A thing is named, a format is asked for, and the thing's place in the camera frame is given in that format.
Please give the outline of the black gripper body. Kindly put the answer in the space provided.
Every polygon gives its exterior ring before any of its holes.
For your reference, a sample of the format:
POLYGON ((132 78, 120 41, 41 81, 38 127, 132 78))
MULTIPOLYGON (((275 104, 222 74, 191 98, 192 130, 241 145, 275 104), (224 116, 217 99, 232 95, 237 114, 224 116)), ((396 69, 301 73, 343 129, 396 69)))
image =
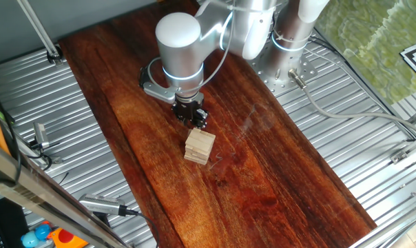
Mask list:
POLYGON ((177 117, 197 117, 200 116, 198 110, 202 109, 203 102, 203 94, 195 94, 188 98, 176 96, 171 109, 177 117))

